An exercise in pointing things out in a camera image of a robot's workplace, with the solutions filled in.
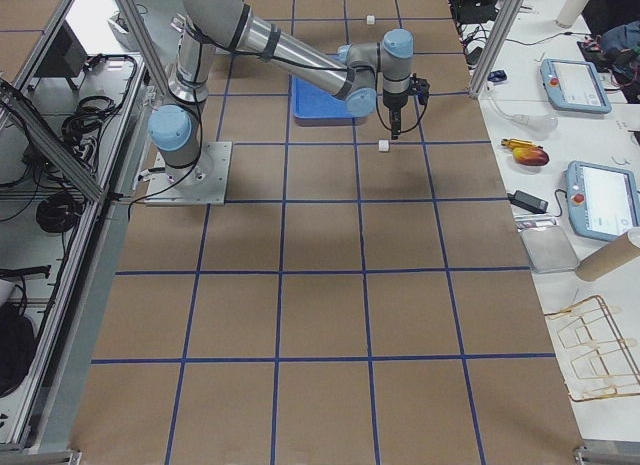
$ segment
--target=orange object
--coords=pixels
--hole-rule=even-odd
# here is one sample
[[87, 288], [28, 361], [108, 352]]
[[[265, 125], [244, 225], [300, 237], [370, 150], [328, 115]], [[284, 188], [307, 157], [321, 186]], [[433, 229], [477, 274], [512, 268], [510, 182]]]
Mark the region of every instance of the orange object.
[[511, 153], [515, 161], [522, 165], [541, 167], [549, 163], [549, 155], [540, 147], [518, 147]]

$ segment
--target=red emergency stop button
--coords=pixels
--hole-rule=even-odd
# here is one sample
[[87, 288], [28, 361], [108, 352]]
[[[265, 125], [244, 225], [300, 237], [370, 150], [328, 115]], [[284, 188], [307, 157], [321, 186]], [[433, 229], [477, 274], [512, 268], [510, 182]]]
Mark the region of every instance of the red emergency stop button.
[[571, 201], [576, 205], [580, 205], [581, 203], [584, 202], [584, 195], [581, 193], [576, 193], [571, 197]]

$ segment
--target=touchscreen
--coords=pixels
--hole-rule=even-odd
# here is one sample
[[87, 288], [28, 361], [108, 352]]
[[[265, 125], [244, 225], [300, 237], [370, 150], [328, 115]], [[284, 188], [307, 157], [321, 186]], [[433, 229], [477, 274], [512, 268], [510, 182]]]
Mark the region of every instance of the touchscreen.
[[582, 176], [587, 197], [589, 230], [621, 235], [635, 225], [635, 212], [627, 175], [582, 167]]
[[553, 68], [565, 102], [572, 105], [603, 105], [587, 65], [554, 62]]

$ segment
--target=blue tray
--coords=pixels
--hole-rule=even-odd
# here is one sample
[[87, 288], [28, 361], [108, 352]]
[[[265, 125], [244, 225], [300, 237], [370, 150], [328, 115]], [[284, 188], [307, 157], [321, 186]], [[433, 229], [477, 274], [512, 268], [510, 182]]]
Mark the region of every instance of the blue tray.
[[293, 77], [291, 111], [300, 121], [345, 120], [354, 118], [342, 100], [304, 80]]

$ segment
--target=electronic equipment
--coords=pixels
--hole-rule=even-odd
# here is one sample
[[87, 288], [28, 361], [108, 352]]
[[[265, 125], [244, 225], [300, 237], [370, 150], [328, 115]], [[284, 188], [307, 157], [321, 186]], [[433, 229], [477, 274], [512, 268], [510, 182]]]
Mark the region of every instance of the electronic equipment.
[[566, 183], [569, 221], [577, 235], [612, 241], [640, 223], [629, 170], [575, 161], [567, 168]]
[[542, 84], [553, 108], [586, 113], [609, 113], [611, 104], [593, 63], [545, 59]]
[[65, 20], [47, 50], [36, 78], [74, 78], [80, 75], [87, 60], [87, 52]]
[[498, 16], [498, 0], [449, 0], [451, 16], [459, 24], [486, 23]]
[[525, 193], [522, 190], [516, 190], [513, 194], [507, 193], [507, 197], [509, 197], [511, 205], [536, 214], [545, 213], [549, 205], [546, 200]]
[[591, 62], [598, 73], [607, 73], [611, 69], [611, 60], [605, 57], [600, 44], [594, 40], [576, 42], [585, 62]]

